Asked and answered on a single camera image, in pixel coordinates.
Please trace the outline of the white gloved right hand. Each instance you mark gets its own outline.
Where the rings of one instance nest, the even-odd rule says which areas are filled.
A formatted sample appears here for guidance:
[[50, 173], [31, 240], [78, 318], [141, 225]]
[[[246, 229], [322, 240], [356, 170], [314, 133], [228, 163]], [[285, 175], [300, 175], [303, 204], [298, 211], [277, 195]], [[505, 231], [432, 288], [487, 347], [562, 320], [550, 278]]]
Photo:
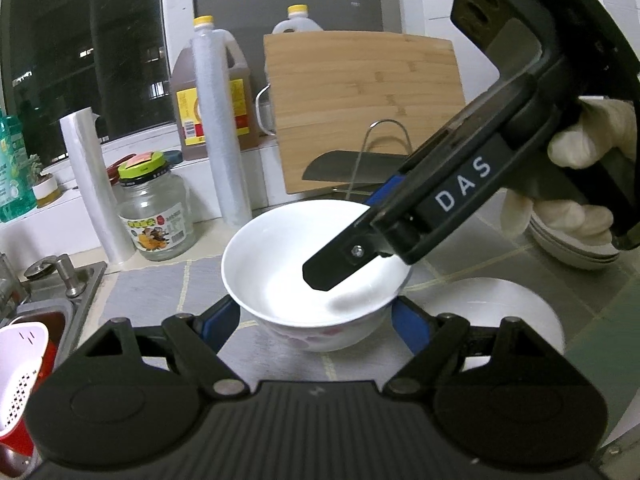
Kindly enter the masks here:
[[[635, 160], [636, 139], [636, 113], [630, 103], [583, 99], [578, 123], [553, 137], [548, 156], [556, 166], [570, 169], [585, 169], [612, 148], [619, 148], [628, 159]], [[506, 192], [500, 216], [505, 236], [514, 238], [523, 234], [531, 216], [585, 245], [612, 242], [614, 216], [608, 208], [581, 205], [574, 200], [535, 200], [512, 190]]]

